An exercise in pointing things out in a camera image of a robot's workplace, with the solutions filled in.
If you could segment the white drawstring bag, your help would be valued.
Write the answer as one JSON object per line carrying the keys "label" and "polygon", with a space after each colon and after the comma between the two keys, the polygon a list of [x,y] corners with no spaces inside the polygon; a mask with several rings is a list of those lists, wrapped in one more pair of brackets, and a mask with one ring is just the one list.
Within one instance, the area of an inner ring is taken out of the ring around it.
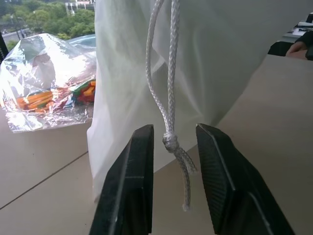
{"label": "white drawstring bag", "polygon": [[155,169],[182,162],[197,123],[216,125],[268,50],[313,11],[313,0],[96,0],[96,90],[87,131],[93,197],[133,131],[155,128]]}

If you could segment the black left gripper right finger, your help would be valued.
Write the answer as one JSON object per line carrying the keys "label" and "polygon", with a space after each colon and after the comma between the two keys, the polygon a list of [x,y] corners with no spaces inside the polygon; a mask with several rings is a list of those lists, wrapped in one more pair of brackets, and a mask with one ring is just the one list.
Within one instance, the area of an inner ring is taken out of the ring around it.
{"label": "black left gripper right finger", "polygon": [[201,175],[216,235],[295,235],[259,171],[218,128],[198,124]]}

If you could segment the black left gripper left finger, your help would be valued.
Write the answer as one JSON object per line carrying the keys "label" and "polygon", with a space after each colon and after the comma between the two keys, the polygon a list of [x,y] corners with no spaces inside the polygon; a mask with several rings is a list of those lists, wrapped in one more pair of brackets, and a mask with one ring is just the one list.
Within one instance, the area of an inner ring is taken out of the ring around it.
{"label": "black left gripper left finger", "polygon": [[105,178],[89,235],[152,232],[154,127],[133,132]]}

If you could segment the clear bag of colourful sticks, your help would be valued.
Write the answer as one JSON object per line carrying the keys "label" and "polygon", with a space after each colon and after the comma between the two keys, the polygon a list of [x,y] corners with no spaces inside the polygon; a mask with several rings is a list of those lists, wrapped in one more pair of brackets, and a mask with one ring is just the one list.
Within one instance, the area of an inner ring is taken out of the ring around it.
{"label": "clear bag of colourful sticks", "polygon": [[96,84],[95,36],[22,39],[0,65],[0,107],[11,131],[90,122]]}

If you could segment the bystander bare hand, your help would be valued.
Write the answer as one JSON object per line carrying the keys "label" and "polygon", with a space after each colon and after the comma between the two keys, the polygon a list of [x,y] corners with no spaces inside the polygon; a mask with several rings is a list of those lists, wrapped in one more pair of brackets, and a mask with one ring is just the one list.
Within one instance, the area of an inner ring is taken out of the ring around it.
{"label": "bystander bare hand", "polygon": [[289,50],[286,52],[286,56],[295,52],[306,50],[306,49],[307,49],[307,46],[304,42],[295,42],[294,44],[291,45]]}

